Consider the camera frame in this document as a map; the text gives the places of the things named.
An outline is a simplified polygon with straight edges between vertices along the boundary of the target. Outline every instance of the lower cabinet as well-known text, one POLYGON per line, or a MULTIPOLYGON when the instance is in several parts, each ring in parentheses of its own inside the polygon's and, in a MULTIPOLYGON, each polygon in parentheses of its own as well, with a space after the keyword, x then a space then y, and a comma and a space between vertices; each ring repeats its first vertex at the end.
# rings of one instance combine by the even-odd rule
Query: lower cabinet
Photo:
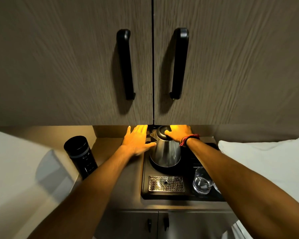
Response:
POLYGON ((94 237, 96 239, 156 239, 157 219, 157 211, 106 211, 94 237))
POLYGON ((237 221, 232 212, 115 212, 104 213, 96 239, 221 238, 237 221))

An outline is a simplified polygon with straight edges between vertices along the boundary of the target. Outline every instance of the hand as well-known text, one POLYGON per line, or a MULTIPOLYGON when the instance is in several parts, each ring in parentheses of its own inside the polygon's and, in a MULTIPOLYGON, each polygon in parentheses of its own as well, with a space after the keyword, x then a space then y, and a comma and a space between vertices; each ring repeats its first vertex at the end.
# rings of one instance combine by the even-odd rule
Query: hand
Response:
POLYGON ((180 142, 180 140, 193 134, 190 126, 187 125, 171 125, 171 132, 165 131, 165 135, 171 137, 174 141, 180 142))
POLYGON ((128 126, 122 146, 126 146, 132 156, 138 156, 156 145, 155 142, 145 144, 146 130, 147 125, 137 125, 131 132, 131 126, 128 126))

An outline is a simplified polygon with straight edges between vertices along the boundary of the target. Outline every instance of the upper cabinet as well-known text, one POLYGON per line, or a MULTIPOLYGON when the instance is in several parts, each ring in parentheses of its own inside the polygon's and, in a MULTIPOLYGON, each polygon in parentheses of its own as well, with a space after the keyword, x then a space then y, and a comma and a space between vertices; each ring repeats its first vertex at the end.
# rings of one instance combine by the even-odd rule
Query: upper cabinet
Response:
POLYGON ((155 124, 299 124, 299 0, 154 0, 153 8, 155 124), (182 95, 172 100, 174 56, 185 49, 176 28, 188 29, 189 45, 182 95))
POLYGON ((0 125, 152 124, 151 31, 151 0, 0 0, 0 125))

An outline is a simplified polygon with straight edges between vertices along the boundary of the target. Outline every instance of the red bracelet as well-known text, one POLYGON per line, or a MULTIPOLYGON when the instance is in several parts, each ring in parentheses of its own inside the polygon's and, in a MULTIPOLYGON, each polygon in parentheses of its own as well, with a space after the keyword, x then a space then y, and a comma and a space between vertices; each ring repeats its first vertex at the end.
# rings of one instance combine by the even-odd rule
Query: red bracelet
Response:
POLYGON ((189 138, 195 138, 195 139, 199 139, 199 135, 198 134, 190 134, 188 136, 184 136, 181 140, 180 140, 180 146, 183 146, 183 147, 187 147, 187 139, 189 138))

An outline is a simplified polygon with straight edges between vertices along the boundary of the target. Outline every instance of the black cabinet handle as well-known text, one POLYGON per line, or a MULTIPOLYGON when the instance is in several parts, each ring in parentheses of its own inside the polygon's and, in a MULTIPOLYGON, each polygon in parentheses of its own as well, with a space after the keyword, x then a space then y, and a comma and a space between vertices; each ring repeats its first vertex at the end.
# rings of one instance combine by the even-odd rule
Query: black cabinet handle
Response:
POLYGON ((189 31, 187 28, 177 28, 174 31, 176 36, 175 47, 175 62, 173 74, 173 87, 170 92, 170 97, 173 100, 178 100, 182 94, 183 81, 185 74, 187 49, 189 41, 189 31))
POLYGON ((147 227, 148 227, 149 233, 150 233, 150 230, 152 228, 152 220, 151 219, 147 219, 147 227))
POLYGON ((135 93, 132 79, 131 55, 128 43, 130 36, 130 30, 121 29, 116 34, 116 43, 119 53, 121 73, 124 81, 125 96, 127 100, 134 100, 135 93))
POLYGON ((169 219, 166 217, 163 219, 163 222, 164 222, 164 231, 166 231, 169 228, 169 219))

